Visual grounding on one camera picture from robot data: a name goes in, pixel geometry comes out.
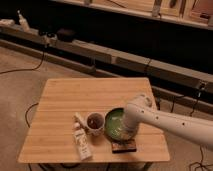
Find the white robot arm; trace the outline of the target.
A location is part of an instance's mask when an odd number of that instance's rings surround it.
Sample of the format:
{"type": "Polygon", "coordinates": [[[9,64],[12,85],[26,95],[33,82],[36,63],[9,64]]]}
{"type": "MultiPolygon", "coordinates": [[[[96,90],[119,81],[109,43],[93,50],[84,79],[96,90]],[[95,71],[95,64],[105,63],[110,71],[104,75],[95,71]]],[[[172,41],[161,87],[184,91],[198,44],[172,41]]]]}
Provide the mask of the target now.
{"type": "Polygon", "coordinates": [[[146,94],[134,97],[124,107],[123,129],[133,133],[140,123],[169,131],[213,151],[213,121],[153,109],[146,94]]]}

